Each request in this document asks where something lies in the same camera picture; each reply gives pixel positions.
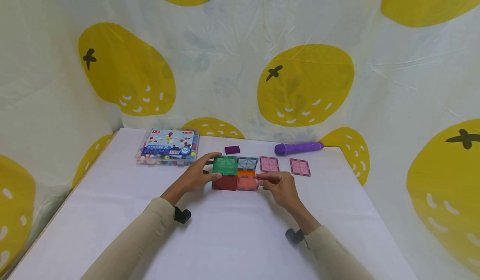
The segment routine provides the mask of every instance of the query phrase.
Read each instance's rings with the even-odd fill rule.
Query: white tabletop
[[[121,129],[10,277],[79,279],[152,198],[183,173],[177,166],[138,166],[145,131]],[[198,156],[239,145],[236,156],[275,156],[275,143],[202,136]],[[307,160],[311,177],[295,176],[301,200],[377,280],[416,279],[338,148],[279,157]],[[143,257],[131,279],[319,279],[305,243],[291,246],[298,226],[269,192],[214,191],[183,197],[192,212]]]

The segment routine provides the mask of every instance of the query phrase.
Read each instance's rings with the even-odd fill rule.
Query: left hand
[[[222,178],[221,173],[203,174],[203,167],[207,165],[208,160],[221,156],[221,154],[218,152],[208,153],[200,157],[160,197],[169,201],[172,206],[175,206],[186,192],[199,190],[206,183]]]

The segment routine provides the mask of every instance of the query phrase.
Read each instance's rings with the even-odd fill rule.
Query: purple toy microphone
[[[303,153],[304,151],[318,151],[323,149],[322,143],[312,144],[277,144],[275,154],[277,156],[287,156],[288,154]]]

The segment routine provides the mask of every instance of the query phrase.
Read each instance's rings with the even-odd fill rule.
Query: finger
[[[197,164],[201,164],[201,165],[206,165],[206,163],[208,162],[208,160],[212,159],[212,158],[215,158],[215,157],[218,157],[218,156],[221,156],[222,153],[218,152],[218,151],[215,151],[214,153],[208,153],[208,154],[205,154],[203,156],[201,156],[196,162],[198,162]]]
[[[257,177],[264,180],[280,182],[283,179],[283,172],[268,172],[264,174],[257,174]]]
[[[208,183],[208,182],[211,182],[211,181],[218,180],[222,177],[223,177],[223,175],[221,173],[216,172],[216,173],[211,174],[211,175],[204,175],[202,179],[203,179],[203,182]]]
[[[259,180],[258,185],[263,186],[263,188],[265,188],[267,190],[271,190],[272,188],[275,187],[274,184],[270,183],[269,181],[265,181],[265,180]]]

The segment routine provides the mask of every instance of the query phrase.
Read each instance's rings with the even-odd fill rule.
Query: black stem mark
[[[87,50],[87,54],[83,56],[83,61],[87,62],[87,69],[90,70],[90,62],[97,62],[97,58],[93,56],[95,52],[94,49],[90,48]]]
[[[283,66],[281,65],[278,65],[277,67],[273,68],[273,69],[269,69],[268,72],[270,72],[269,76],[267,77],[267,81],[271,78],[271,77],[276,77],[278,78],[278,71],[281,70],[283,68]]]
[[[473,141],[480,142],[480,134],[468,134],[468,132],[464,129],[459,129],[458,133],[460,136],[455,136],[448,138],[445,142],[448,143],[462,143],[465,150],[468,150],[472,147]]]

